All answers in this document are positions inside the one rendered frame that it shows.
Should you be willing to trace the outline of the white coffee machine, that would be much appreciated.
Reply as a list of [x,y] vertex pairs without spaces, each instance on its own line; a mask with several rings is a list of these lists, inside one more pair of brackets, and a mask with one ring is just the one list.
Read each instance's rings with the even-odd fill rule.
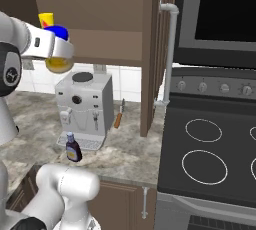
[[62,125],[57,144],[65,146],[72,132],[82,150],[99,150],[114,121],[112,76],[70,72],[55,94]]

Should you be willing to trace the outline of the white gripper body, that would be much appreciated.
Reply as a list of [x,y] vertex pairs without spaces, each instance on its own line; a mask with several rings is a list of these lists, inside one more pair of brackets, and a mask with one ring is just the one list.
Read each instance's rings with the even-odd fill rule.
[[51,53],[52,58],[71,59],[73,54],[74,46],[70,42],[62,38],[55,37],[53,52]]

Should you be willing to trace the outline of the yellow carton with red mark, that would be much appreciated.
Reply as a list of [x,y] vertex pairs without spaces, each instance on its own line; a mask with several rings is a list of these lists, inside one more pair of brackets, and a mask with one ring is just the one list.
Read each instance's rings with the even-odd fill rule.
[[53,13],[39,13],[38,17],[42,28],[54,25]]

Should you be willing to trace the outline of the brown base cabinet door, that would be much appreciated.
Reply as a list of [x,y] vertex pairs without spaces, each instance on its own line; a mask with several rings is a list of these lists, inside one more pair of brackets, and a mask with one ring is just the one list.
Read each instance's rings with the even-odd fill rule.
[[142,219],[143,189],[101,181],[98,195],[88,202],[89,211],[102,230],[154,230],[156,190],[147,194],[147,218]]

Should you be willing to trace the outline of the black stove with hob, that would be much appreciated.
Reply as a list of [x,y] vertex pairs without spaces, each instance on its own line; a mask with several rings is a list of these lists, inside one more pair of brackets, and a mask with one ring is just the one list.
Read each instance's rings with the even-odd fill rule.
[[172,71],[154,230],[256,230],[256,71]]

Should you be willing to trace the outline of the brown open wall cabinet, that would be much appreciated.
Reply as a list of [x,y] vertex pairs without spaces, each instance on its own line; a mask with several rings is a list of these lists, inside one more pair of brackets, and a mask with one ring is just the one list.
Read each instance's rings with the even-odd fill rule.
[[77,63],[142,64],[143,0],[0,0],[0,10],[35,26],[52,12],[68,29]]

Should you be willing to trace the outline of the brown base cabinet front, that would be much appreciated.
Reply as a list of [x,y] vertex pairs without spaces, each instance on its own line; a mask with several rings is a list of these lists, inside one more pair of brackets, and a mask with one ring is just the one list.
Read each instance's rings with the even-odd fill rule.
[[38,165],[34,165],[24,176],[18,187],[8,198],[6,208],[21,212],[32,198],[36,195],[38,187],[36,185],[36,174],[39,170]]

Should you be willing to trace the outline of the black microwave oven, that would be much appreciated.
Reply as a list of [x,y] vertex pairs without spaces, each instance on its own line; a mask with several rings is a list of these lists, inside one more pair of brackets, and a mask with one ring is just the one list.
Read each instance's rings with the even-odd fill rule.
[[256,69],[256,0],[175,0],[174,61]]

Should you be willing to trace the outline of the dark brown condiment bottle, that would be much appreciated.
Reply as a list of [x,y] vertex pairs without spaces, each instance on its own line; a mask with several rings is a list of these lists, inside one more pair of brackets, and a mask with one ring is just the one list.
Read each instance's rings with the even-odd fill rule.
[[67,133],[67,142],[66,142],[66,152],[67,158],[73,162],[79,162],[82,160],[82,153],[79,144],[74,138],[72,132]]

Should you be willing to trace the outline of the mayonnaise jar with blue lid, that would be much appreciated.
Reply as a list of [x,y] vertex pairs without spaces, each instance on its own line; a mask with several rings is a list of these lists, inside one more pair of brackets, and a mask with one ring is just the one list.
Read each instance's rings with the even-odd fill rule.
[[[59,25],[52,25],[45,27],[45,30],[52,31],[57,37],[69,40],[68,30]],[[49,58],[45,60],[46,67],[49,71],[57,74],[68,72],[72,69],[74,62],[71,59],[65,58]]]

